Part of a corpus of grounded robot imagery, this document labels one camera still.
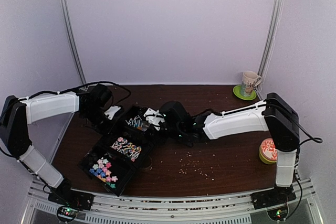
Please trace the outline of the black three-compartment candy bin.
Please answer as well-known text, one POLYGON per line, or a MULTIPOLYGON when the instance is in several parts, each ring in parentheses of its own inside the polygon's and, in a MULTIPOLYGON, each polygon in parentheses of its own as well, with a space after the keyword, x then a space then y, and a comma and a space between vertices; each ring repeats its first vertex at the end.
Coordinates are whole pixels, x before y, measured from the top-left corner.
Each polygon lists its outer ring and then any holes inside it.
POLYGON ((114 118, 112 129, 84 156, 79 168, 107 192, 120 196, 161 140, 163 123, 164 116, 158 110, 130 107, 114 118))

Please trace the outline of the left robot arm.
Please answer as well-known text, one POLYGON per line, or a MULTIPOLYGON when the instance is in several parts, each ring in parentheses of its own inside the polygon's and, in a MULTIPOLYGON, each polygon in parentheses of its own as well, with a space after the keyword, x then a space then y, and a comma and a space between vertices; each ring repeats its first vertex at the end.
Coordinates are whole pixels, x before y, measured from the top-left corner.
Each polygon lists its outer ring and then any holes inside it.
POLYGON ((101 82, 62 91, 44 90, 21 98, 9 95, 1 111, 5 154, 56 189, 54 194, 64 205, 71 205, 76 199, 75 192, 64 185, 64 175, 50 163, 51 151, 39 151, 31 138, 36 136, 41 143, 45 136, 48 144, 59 145, 54 134, 66 129, 76 113, 104 134, 121 111, 110 88, 101 82))

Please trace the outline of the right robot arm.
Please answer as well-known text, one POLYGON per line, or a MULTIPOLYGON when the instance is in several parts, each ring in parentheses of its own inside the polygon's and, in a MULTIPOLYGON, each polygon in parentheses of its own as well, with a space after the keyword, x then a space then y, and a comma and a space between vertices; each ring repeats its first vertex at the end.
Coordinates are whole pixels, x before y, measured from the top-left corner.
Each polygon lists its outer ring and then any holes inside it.
POLYGON ((269 199, 279 204, 289 196, 300 144, 299 116, 278 94, 269 93, 266 99, 240 109, 206 109, 194 116, 180 102, 170 101, 159 113, 170 137, 189 146, 240 133, 269 132, 278 152, 276 187, 269 192, 269 199))

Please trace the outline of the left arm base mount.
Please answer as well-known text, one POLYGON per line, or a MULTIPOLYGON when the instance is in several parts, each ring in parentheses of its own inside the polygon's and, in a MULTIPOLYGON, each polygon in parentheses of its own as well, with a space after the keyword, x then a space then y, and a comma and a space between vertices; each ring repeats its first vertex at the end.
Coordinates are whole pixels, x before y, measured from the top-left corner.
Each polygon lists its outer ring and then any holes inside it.
POLYGON ((44 188, 49 189, 48 200, 59 204, 56 210, 56 217, 61 223, 74 221, 78 213, 83 210, 90 210, 93 204, 94 195, 73 190, 69 179, 64 178, 58 187, 52 187, 45 180, 44 188))

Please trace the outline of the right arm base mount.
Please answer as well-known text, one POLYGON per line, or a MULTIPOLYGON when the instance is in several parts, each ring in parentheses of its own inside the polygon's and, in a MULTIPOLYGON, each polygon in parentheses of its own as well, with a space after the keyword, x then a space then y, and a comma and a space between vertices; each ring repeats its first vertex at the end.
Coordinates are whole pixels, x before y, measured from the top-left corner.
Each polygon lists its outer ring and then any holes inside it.
POLYGON ((276 222, 286 221, 290 216, 289 202, 297 198, 293 185, 277 187, 251 194, 255 210, 266 209, 268 217, 276 222))

